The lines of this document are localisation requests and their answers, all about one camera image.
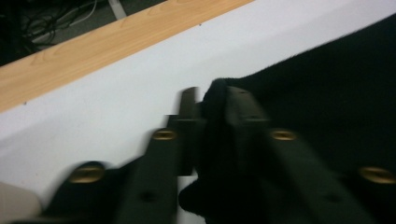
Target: screw hole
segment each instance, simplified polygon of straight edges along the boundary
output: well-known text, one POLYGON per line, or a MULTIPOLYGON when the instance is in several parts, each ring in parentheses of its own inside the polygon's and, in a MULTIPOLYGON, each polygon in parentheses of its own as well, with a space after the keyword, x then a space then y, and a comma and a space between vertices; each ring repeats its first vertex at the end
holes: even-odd
POLYGON ((245 119, 258 119, 259 117, 258 116, 255 116, 255 115, 247 115, 247 116, 245 116, 245 119))
POLYGON ((140 193, 140 200, 142 200, 145 203, 154 203, 157 201, 157 197, 153 192, 150 191, 145 191, 140 193))
POLYGON ((170 131, 158 131, 152 137, 156 140, 171 140, 176 138, 176 133, 170 131))
POLYGON ((100 166, 88 166, 77 169, 69 177, 74 184, 89 184, 96 182, 105 175, 105 169, 100 166))
POLYGON ((360 175, 376 184, 396 184, 396 176, 388 170, 367 166, 359 169, 360 175))
POLYGON ((341 202, 341 197, 335 195, 333 193, 327 193, 324 195, 324 198, 330 203, 339 203, 341 202))
POLYGON ((272 137, 276 140, 281 141, 291 141, 297 138, 294 133, 286 132, 286 131, 275 131, 271 133, 272 137))

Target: brass screw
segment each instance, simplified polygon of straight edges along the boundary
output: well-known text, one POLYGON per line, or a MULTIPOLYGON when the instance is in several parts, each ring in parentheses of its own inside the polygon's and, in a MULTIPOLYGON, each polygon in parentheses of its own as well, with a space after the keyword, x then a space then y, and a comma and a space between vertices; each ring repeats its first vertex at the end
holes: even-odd
POLYGON ((74 184, 89 184, 96 182, 105 175, 105 169, 101 166, 82 167, 70 175, 69 181, 74 184))
POLYGON ((359 174, 377 184, 396 184, 396 177, 388 170, 379 167, 366 166, 359 169, 359 174))
POLYGON ((176 133, 171 131, 158 131, 152 136, 155 140, 171 140, 176 138, 176 133))
POLYGON ((297 136, 294 133, 287 131, 274 131, 271 133, 271 136, 276 140, 281 140, 281 141, 291 141, 297 138, 297 136))

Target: wooden surface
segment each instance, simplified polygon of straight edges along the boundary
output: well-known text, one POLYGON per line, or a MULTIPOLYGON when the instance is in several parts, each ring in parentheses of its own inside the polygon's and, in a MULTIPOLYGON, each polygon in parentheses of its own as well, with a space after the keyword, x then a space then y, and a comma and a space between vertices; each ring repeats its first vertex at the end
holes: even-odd
POLYGON ((252 0, 168 0, 0 67, 0 112, 252 0))

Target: black plastic part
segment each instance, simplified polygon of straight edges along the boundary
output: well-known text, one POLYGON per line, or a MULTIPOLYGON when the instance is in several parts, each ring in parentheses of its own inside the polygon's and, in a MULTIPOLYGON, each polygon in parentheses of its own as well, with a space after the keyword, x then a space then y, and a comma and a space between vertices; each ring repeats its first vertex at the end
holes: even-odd
POLYGON ((145 156, 128 179, 116 224, 176 222, 179 158, 178 134, 171 129, 154 132, 145 156))
POLYGON ((205 123, 199 116, 195 103, 196 88, 188 88, 180 94, 178 115, 169 116, 167 127, 176 129, 180 135, 182 162, 178 175, 191 175, 198 157, 199 141, 205 123))
POLYGON ((235 131, 239 172, 262 180, 264 207, 272 209, 262 213, 272 222, 375 223, 300 136, 269 129, 248 91, 229 88, 226 118, 235 131))

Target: black fabric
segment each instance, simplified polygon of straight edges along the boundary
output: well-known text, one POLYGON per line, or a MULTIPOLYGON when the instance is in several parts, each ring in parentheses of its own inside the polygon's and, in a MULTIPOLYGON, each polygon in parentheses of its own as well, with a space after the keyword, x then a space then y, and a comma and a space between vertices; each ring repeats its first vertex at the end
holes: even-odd
POLYGON ((396 185, 358 174, 362 166, 396 174, 396 15, 254 75, 222 78, 201 102, 207 119, 199 178, 180 205, 207 223, 261 218, 253 177, 235 172, 233 134, 224 120, 227 86, 250 91, 271 127, 301 134, 381 223, 396 223, 396 185))

